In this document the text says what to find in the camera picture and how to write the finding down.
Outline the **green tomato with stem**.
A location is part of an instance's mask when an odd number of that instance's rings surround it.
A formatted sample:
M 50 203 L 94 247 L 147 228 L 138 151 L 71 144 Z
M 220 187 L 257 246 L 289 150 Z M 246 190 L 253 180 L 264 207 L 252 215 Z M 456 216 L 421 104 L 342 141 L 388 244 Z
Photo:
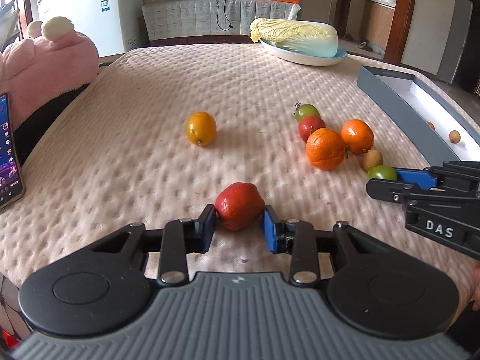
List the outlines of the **green tomato with stem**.
M 318 109 L 312 105 L 312 104 L 300 104 L 297 102 L 295 104 L 295 113 L 294 113 L 295 119 L 297 122 L 300 122 L 302 119 L 304 119 L 307 116 L 316 116 L 320 118 L 320 112 Z

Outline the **brown round longan fruit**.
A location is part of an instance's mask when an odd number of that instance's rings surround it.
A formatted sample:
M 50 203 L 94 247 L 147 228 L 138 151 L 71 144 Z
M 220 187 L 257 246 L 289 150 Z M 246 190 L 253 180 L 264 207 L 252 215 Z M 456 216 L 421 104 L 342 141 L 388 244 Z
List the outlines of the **brown round longan fruit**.
M 449 140 L 452 144 L 458 144 L 461 141 L 461 134 L 456 130 L 452 130 L 449 133 Z

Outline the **grey shallow box tray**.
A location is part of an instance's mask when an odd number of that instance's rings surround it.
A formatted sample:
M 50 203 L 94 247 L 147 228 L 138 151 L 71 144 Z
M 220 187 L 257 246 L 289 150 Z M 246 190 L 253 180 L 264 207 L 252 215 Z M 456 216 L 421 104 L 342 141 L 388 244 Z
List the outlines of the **grey shallow box tray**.
M 362 66 L 357 86 L 396 123 L 428 164 L 479 161 L 479 133 L 447 100 L 418 77 Z M 434 124 L 436 131 L 427 121 Z M 449 140 L 452 130 L 460 133 L 458 144 Z

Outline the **napa cabbage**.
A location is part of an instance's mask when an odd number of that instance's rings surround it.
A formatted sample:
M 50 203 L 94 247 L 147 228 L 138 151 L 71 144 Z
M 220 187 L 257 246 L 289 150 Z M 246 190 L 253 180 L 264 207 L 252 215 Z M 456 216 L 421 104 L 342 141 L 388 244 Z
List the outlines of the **napa cabbage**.
M 335 57 L 338 52 L 337 30 L 319 22 L 258 18 L 250 24 L 250 39 L 322 58 Z

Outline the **large orange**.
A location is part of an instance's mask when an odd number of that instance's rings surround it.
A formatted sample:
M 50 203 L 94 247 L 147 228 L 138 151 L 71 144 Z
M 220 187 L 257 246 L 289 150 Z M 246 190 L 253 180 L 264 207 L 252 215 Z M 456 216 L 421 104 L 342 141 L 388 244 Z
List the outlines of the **large orange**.
M 327 127 L 320 128 L 307 139 L 305 152 L 312 166 L 324 171 L 335 169 L 345 157 L 345 143 L 341 135 Z

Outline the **dark red tomato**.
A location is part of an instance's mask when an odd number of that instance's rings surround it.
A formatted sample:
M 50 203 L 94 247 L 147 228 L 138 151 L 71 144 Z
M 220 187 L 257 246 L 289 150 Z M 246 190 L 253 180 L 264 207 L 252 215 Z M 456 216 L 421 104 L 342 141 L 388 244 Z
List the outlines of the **dark red tomato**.
M 298 122 L 298 134 L 304 142 L 307 142 L 312 133 L 325 126 L 326 123 L 319 116 L 308 115 Z

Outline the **red wax apple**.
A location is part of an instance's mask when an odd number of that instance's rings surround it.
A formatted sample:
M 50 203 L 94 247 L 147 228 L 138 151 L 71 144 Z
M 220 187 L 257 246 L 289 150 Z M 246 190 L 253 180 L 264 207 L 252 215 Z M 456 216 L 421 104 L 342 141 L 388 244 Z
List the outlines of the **red wax apple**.
M 262 215 L 265 202 L 254 184 L 236 182 L 217 196 L 214 206 L 224 227 L 236 232 Z

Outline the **yellow lemon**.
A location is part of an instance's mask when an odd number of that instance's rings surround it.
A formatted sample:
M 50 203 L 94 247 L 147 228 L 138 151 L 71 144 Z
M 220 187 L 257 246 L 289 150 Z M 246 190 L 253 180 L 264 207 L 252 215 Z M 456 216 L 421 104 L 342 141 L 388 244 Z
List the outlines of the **yellow lemon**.
M 208 146 L 216 138 L 216 121 L 206 111 L 193 113 L 186 121 L 185 134 L 192 144 Z

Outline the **brown kiwi fruit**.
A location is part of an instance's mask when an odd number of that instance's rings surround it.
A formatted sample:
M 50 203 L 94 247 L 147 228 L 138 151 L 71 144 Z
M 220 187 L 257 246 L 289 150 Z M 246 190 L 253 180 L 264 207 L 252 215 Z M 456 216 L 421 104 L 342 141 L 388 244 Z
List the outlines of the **brown kiwi fruit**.
M 362 156 L 361 166 L 365 172 L 383 165 L 383 155 L 379 150 L 371 149 Z

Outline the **wooden kitchen counter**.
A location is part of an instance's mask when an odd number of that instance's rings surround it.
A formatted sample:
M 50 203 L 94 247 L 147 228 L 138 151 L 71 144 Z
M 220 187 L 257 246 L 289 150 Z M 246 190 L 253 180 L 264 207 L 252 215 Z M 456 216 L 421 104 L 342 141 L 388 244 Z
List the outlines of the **wooden kitchen counter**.
M 365 0 L 360 25 L 360 40 L 386 51 L 395 7 L 382 0 Z

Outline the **pink plush toy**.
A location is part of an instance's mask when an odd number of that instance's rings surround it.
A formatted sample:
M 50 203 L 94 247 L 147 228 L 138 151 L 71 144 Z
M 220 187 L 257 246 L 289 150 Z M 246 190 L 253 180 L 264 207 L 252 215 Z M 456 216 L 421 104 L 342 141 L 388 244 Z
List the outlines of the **pink plush toy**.
M 50 100 L 91 83 L 98 74 L 95 44 L 63 16 L 28 25 L 28 37 L 1 53 L 1 92 L 17 129 Z

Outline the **cabinet with grey cloth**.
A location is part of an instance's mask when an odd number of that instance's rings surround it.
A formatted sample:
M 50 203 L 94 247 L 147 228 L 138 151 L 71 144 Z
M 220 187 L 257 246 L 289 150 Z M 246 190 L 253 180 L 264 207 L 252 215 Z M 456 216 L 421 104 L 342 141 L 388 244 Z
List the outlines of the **cabinet with grey cloth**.
M 142 7 L 150 41 L 248 36 L 258 18 L 294 20 L 297 3 L 272 0 L 161 0 Z

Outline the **green lime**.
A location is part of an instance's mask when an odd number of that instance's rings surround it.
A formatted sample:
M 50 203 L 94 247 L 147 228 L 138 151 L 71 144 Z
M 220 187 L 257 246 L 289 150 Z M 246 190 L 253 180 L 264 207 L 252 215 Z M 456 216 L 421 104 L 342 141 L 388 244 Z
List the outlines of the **green lime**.
M 378 165 L 368 171 L 369 179 L 398 180 L 395 169 L 391 166 Z

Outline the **small orange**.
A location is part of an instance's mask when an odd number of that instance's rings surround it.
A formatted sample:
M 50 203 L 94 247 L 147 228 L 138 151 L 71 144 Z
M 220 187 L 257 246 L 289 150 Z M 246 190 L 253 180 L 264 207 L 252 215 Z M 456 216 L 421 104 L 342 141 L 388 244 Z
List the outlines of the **small orange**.
M 436 127 L 431 121 L 427 121 L 427 125 L 429 125 L 434 131 L 436 131 Z

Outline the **small orange mandarin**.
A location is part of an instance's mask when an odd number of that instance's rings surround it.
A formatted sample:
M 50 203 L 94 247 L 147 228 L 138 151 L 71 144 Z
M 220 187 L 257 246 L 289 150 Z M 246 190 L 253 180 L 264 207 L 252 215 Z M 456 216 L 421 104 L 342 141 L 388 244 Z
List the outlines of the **small orange mandarin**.
M 363 155 L 374 146 L 374 133 L 361 119 L 346 121 L 340 134 L 346 147 L 354 155 Z

